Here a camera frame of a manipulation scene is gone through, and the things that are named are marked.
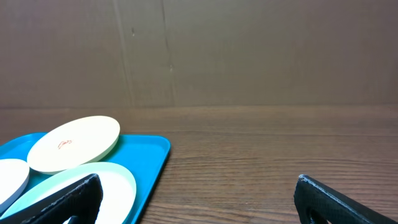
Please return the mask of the yellow-green plastic plate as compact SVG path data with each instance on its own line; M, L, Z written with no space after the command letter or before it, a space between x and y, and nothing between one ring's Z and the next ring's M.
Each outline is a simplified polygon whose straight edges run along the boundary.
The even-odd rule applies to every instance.
M109 116L88 116L65 123L41 137L29 150L29 167L56 174L101 160L115 147L121 127Z

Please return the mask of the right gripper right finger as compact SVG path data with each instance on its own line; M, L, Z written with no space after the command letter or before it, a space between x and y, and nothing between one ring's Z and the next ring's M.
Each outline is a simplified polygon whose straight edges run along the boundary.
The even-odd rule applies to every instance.
M294 204L301 223L312 224L397 224L329 186L299 175Z

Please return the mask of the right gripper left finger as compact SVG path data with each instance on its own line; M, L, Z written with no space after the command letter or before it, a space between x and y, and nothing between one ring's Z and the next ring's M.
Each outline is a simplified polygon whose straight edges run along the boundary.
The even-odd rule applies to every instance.
M41 201L1 220L1 224L94 223L103 199L98 174L64 187Z

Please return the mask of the white plastic plate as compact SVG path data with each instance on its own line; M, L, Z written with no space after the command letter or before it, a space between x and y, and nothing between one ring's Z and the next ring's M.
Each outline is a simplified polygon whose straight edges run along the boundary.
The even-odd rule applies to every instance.
M1 213L11 206L29 181L30 167L21 159L1 159Z

